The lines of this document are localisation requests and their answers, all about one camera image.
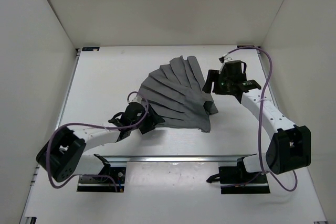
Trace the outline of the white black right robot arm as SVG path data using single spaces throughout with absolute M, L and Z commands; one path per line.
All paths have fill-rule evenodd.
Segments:
M 256 172 L 276 175 L 311 164 L 311 132 L 286 118 L 265 96 L 255 80 L 248 80 L 246 63 L 235 60 L 224 63 L 220 70 L 209 70 L 203 91 L 232 95 L 248 109 L 270 138 L 266 152 L 244 157 L 235 169 L 236 178 L 248 182 Z

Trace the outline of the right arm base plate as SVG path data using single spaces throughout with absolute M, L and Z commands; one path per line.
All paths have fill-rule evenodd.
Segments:
M 248 173 L 238 166 L 220 166 L 207 183 L 219 182 L 222 195 L 269 194 L 267 176 L 260 172 Z

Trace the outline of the blue label sticker left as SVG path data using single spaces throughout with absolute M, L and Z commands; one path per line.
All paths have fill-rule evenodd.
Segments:
M 81 51 L 99 51 L 100 47 L 82 47 Z

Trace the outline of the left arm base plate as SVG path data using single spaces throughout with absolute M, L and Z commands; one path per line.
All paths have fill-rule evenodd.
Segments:
M 80 176 L 77 183 L 77 192 L 90 193 L 123 193 L 125 191 L 127 164 L 111 163 L 109 168 L 104 170 L 107 177 Z

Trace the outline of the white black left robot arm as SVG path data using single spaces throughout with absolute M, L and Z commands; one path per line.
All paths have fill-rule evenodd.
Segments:
M 89 175 L 98 181 L 108 180 L 110 164 L 99 154 L 85 155 L 98 146 L 117 143 L 139 130 L 146 134 L 164 123 L 151 105 L 131 102 L 106 125 L 69 123 L 61 126 L 36 156 L 37 163 L 58 183 L 73 175 Z

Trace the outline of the grey pleated skirt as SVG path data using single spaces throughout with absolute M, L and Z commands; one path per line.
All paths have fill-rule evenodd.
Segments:
M 202 91 L 204 76 L 195 56 L 160 65 L 141 83 L 139 93 L 164 120 L 159 127 L 211 131 L 210 116 L 218 113 L 212 96 Z

